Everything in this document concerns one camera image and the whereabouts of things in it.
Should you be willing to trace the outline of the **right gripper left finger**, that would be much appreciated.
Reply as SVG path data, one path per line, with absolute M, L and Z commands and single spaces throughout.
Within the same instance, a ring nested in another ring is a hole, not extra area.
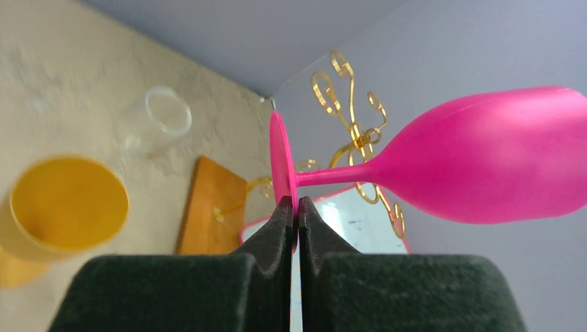
M 285 196 L 227 255 L 103 255 L 79 269 L 51 331 L 288 331 L 294 214 Z

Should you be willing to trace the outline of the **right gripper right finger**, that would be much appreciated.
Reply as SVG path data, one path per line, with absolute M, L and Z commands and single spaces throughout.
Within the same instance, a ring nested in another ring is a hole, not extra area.
M 305 331 L 524 331 L 501 271 L 475 255 L 363 254 L 298 203 Z

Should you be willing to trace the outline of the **gold wire wine glass rack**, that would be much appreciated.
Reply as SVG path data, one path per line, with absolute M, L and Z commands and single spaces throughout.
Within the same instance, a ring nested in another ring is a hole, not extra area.
M 359 153 L 361 161 L 374 158 L 374 145 L 381 140 L 383 124 L 364 129 L 356 121 L 354 112 L 354 71 L 350 63 L 339 50 L 331 50 L 329 57 L 335 72 L 349 81 L 349 116 L 345 117 L 342 106 L 330 77 L 316 71 L 311 76 L 314 95 L 320 105 L 331 116 L 338 118 L 350 135 L 350 143 L 334 153 L 329 167 L 334 168 L 342 157 L 347 158 L 347 165 L 354 164 L 354 154 Z M 248 234 L 259 224 L 244 224 L 244 210 L 248 195 L 259 189 L 261 195 L 272 198 L 275 194 L 274 182 L 270 176 L 262 176 L 250 182 L 229 171 L 215 161 L 201 156 L 195 163 L 192 185 L 186 203 L 184 220 L 177 239 L 175 252 L 180 255 L 224 254 L 230 252 L 244 241 Z M 377 227 L 380 235 L 388 235 L 389 240 L 377 240 L 370 237 L 367 242 L 373 248 L 385 252 L 407 253 L 405 241 L 405 220 L 398 203 L 390 204 L 380 186 L 374 185 L 373 196 L 364 190 L 364 185 L 355 183 L 356 193 L 349 190 L 323 197 L 326 202 L 326 217 L 330 225 L 337 230 L 344 230 L 347 223 L 342 222 L 340 207 L 335 199 L 343 197 L 366 208 L 368 215 L 374 217 L 371 223 Z

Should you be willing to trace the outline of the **pink plastic wine glass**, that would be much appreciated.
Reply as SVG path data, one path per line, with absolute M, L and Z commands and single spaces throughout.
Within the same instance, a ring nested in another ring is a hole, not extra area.
M 476 225 L 559 217 L 586 204 L 586 97 L 561 86 L 469 95 L 404 127 L 372 160 L 298 173 L 285 124 L 270 117 L 277 199 L 367 182 L 430 215 Z

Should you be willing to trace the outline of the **yellow plastic wine glass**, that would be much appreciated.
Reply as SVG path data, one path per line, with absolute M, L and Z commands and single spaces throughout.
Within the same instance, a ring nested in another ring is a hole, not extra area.
M 1 200 L 1 287 L 109 241 L 128 212 L 127 189 L 106 164 L 73 155 L 33 164 Z

